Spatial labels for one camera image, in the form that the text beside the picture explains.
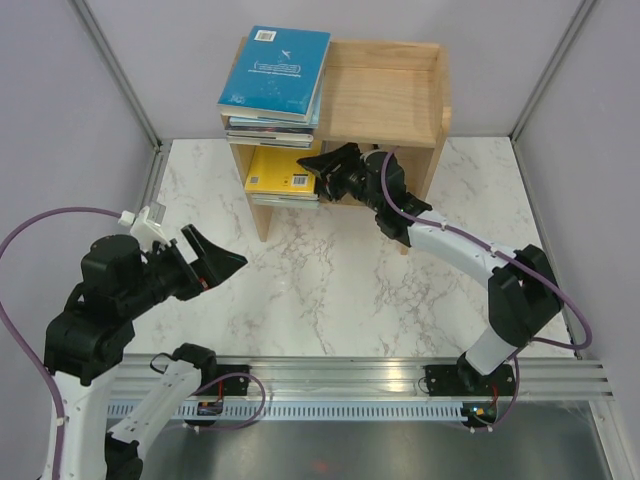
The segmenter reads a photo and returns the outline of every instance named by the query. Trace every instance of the gray floor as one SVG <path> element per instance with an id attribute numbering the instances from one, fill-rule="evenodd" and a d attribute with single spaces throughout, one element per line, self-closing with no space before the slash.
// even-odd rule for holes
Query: gray floor
<path id="1" fill-rule="evenodd" d="M 585 407 L 518 405 L 496 432 L 434 423 L 262 422 L 162 434 L 144 480 L 610 479 Z"/>

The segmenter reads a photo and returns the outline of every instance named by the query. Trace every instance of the marble table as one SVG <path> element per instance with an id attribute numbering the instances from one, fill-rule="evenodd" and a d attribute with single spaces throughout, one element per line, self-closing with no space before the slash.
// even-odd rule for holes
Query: marble table
<path id="1" fill-rule="evenodd" d="M 458 356 L 488 324 L 480 285 L 428 253 L 401 256 L 367 209 L 276 209 L 260 242 L 225 140 L 175 141 L 158 201 L 180 246 L 193 223 L 249 265 L 136 320 L 128 353 L 194 342 L 221 355 Z M 449 139 L 427 201 L 485 237 L 540 244 L 507 138 Z M 542 334 L 568 341 L 560 316 Z M 571 354 L 534 345 L 522 355 Z"/>

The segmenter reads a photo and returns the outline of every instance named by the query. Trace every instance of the gray wall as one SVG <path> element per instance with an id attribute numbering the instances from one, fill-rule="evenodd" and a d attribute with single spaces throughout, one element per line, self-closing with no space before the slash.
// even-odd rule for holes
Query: gray wall
<path id="1" fill-rule="evenodd" d="M 511 132 L 579 0 L 89 0 L 163 138 L 223 135 L 216 102 L 255 24 L 450 49 L 452 134 Z"/>
<path id="2" fill-rule="evenodd" d="M 562 285 L 594 329 L 640 452 L 637 0 L 600 2 L 519 146 Z"/>
<path id="3" fill-rule="evenodd" d="M 10 0 L 0 15 L 0 238 L 41 211 L 135 208 L 151 150 L 65 0 Z M 80 279 L 80 259 L 114 221 L 49 219 L 0 262 L 0 298 L 37 352 Z M 0 325 L 0 478 L 35 479 L 50 397 Z"/>

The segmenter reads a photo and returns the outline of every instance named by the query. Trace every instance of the white barcode label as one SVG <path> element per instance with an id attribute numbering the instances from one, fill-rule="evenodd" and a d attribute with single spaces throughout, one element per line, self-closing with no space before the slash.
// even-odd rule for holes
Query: white barcode label
<path id="1" fill-rule="evenodd" d="M 276 38 L 276 32 L 273 30 L 258 30 L 254 40 L 259 42 L 273 42 L 274 38 Z"/>
<path id="2" fill-rule="evenodd" d="M 295 174 L 293 176 L 293 184 L 294 187 L 306 187 L 307 182 L 309 181 L 309 176 L 305 174 Z"/>

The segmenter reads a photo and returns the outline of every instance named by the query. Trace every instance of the wooden bookshelf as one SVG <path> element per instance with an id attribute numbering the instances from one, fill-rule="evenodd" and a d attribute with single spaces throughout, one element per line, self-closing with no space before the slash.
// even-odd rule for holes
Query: wooden bookshelf
<path id="1" fill-rule="evenodd" d="M 242 50 L 243 38 L 237 55 Z M 399 146 L 408 190 L 425 199 L 451 124 L 447 50 L 438 44 L 333 40 L 327 56 L 320 125 L 315 138 L 361 150 Z M 245 182 L 255 147 L 231 145 Z M 260 240 L 267 240 L 274 207 L 247 201 Z M 360 205 L 345 198 L 335 206 Z"/>

